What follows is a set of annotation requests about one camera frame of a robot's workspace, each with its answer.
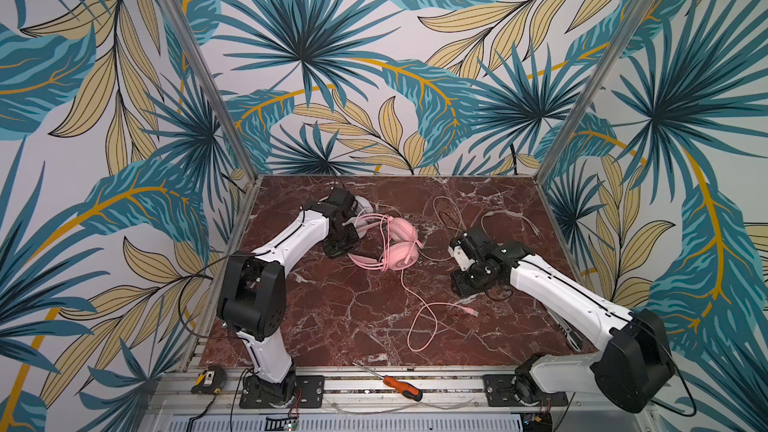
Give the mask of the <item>pink headphones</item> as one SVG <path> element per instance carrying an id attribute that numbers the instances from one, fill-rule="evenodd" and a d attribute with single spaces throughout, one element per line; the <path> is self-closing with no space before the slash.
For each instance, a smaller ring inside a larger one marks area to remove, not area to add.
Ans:
<path id="1" fill-rule="evenodd" d="M 365 216 L 367 232 L 377 230 L 383 239 L 383 251 L 378 259 L 349 254 L 349 259 L 368 271 L 402 271 L 414 265 L 423 248 L 416 228 L 407 220 L 390 215 L 371 213 Z"/>

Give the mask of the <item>white headphones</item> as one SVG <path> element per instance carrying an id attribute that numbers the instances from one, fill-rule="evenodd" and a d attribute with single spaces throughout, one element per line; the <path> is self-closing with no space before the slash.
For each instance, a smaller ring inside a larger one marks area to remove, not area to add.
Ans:
<path id="1" fill-rule="evenodd" d="M 355 227 L 358 237 L 362 239 L 365 237 L 367 233 L 367 227 L 369 224 L 365 216 L 373 213 L 374 208 L 371 205 L 370 201 L 368 199 L 365 199 L 362 196 L 356 196 L 355 199 L 356 199 L 356 206 L 355 206 L 356 215 L 354 217 L 352 224 Z"/>

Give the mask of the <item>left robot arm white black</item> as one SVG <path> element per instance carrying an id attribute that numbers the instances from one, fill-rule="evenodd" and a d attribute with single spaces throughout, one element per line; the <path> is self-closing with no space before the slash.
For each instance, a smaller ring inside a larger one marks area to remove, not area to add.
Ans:
<path id="1" fill-rule="evenodd" d="M 280 327 L 287 311 L 286 278 L 315 245 L 329 258 L 360 241 L 354 221 L 371 212 L 370 202 L 344 188 L 300 208 L 296 218 L 261 247 L 232 256 L 225 267 L 216 316 L 241 341 L 253 375 L 244 383 L 251 396 L 283 405 L 298 392 L 296 368 Z"/>

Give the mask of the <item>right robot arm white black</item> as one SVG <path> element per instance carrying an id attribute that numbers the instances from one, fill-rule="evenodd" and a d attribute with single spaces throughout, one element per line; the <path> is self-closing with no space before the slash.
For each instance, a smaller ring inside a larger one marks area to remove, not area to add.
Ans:
<path id="1" fill-rule="evenodd" d="M 458 268 L 451 275 L 461 298 L 509 285 L 577 330 L 595 348 L 572 356 L 535 354 L 514 371 L 511 393 L 527 406 L 564 394 L 602 394 L 619 409 L 641 412 L 676 372 L 663 321 L 633 312 L 578 284 L 520 242 L 495 242 L 481 228 L 448 246 Z"/>

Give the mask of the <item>yellow black tape measure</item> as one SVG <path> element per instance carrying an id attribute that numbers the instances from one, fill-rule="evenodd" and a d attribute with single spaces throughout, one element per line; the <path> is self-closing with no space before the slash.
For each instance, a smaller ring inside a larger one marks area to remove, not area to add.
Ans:
<path id="1" fill-rule="evenodd" d="M 218 365 L 210 365 L 197 377 L 191 388 L 195 395 L 217 395 L 224 388 L 227 381 L 226 370 Z"/>

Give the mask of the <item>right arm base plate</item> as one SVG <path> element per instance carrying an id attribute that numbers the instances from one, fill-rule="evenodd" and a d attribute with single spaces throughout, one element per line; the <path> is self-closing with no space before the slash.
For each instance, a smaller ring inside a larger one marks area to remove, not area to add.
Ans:
<path id="1" fill-rule="evenodd" d="M 563 392 L 541 391 L 532 379 L 516 374 L 489 374 L 482 377 L 489 407 L 560 407 L 568 404 Z"/>

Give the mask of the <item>left aluminium frame post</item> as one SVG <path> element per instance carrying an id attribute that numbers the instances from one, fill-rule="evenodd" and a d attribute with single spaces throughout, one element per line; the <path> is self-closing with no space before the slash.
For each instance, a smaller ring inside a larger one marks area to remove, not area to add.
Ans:
<path id="1" fill-rule="evenodd" d="M 199 85 L 203 89 L 203 93 L 211 104 L 213 112 L 221 125 L 224 136 L 230 141 L 237 161 L 244 170 L 248 181 L 255 184 L 258 179 L 258 172 L 253 167 L 250 155 L 245 150 L 245 147 L 237 134 L 234 121 L 232 120 L 210 69 L 205 62 L 204 55 L 194 37 L 186 15 L 182 10 L 181 0 L 158 0 L 158 2 L 179 41 L 181 51 L 186 55 L 190 68 L 194 72 L 199 81 Z"/>

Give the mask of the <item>aluminium frame post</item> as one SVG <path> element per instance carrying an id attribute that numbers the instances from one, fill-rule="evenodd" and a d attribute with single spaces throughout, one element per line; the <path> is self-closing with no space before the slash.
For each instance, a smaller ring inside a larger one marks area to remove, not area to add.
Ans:
<path id="1" fill-rule="evenodd" d="M 558 135 L 553 140 L 545 160 L 542 162 L 535 181 L 542 185 L 551 175 L 558 157 L 566 148 L 569 138 L 578 127 L 594 96 L 600 90 L 603 82 L 614 64 L 628 46 L 634 33 L 644 22 L 646 14 L 653 7 L 655 0 L 632 0 L 629 4 L 626 17 L 619 23 L 612 40 L 607 44 L 606 50 L 595 65 L 588 82 L 581 91 L 578 100 L 574 104 L 569 116 L 563 122 Z"/>
<path id="2" fill-rule="evenodd" d="M 181 0 L 158 0 L 158 2 L 179 41 L 181 51 L 186 55 L 190 68 L 194 72 L 199 81 L 199 85 L 203 89 L 203 93 L 211 104 L 213 112 L 221 125 L 224 136 L 230 141 L 237 161 L 244 170 L 248 181 L 255 184 L 258 179 L 258 172 L 253 167 L 250 155 L 245 150 L 245 147 L 237 134 L 234 121 L 232 120 L 210 69 L 205 62 L 204 55 L 194 37 L 186 15 L 182 10 Z"/>

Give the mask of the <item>orange handled screwdriver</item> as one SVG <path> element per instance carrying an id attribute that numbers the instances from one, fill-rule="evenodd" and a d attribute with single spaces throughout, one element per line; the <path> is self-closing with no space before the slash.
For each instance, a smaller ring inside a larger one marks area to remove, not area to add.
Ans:
<path id="1" fill-rule="evenodd" d="M 421 402 L 423 400 L 423 391 L 414 385 L 412 385 L 409 382 L 397 379 L 390 375 L 383 375 L 380 374 L 373 369 L 366 367 L 362 364 L 359 364 L 357 362 L 354 362 L 353 365 L 370 375 L 373 375 L 379 379 L 382 380 L 383 384 L 387 387 L 397 391 L 401 396 L 414 401 L 414 402 Z"/>

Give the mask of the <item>aluminium front rail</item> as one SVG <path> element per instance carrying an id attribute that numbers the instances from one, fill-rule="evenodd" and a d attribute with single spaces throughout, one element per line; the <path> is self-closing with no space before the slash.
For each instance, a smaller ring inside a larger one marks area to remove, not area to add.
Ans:
<path id="1" fill-rule="evenodd" d="M 485 375 L 511 374 L 512 366 L 414 366 L 378 367 L 382 375 L 391 375 L 412 383 L 424 393 L 419 403 L 409 401 L 383 380 L 356 366 L 299 367 L 297 375 L 322 376 L 321 413 L 335 412 L 500 412 L 486 399 Z M 162 378 L 149 399 L 147 412 L 154 415 L 193 413 L 202 410 L 209 398 L 193 394 L 191 387 L 198 371 L 174 372 Z"/>

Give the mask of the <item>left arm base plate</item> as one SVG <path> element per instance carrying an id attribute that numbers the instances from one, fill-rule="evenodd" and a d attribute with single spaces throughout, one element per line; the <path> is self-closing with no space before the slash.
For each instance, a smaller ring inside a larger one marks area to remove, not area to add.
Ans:
<path id="1" fill-rule="evenodd" d="M 325 377 L 322 375 L 288 374 L 280 383 L 272 383 L 255 375 L 243 380 L 239 399 L 241 409 L 278 409 L 298 405 L 299 410 L 322 407 Z"/>

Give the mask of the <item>right aluminium frame post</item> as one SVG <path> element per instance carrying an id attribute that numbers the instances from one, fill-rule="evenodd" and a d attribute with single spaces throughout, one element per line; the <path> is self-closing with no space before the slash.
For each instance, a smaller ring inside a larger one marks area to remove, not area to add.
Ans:
<path id="1" fill-rule="evenodd" d="M 588 82 L 581 91 L 578 100 L 574 104 L 569 116 L 563 122 L 558 135 L 553 140 L 545 160 L 542 162 L 535 181 L 542 185 L 551 175 L 558 157 L 566 148 L 569 138 L 578 127 L 594 96 L 600 90 L 603 82 L 614 64 L 628 46 L 634 33 L 644 22 L 646 14 L 653 7 L 655 0 L 632 0 L 629 4 L 626 17 L 619 23 L 612 40 L 607 44 L 606 50 L 595 65 Z"/>

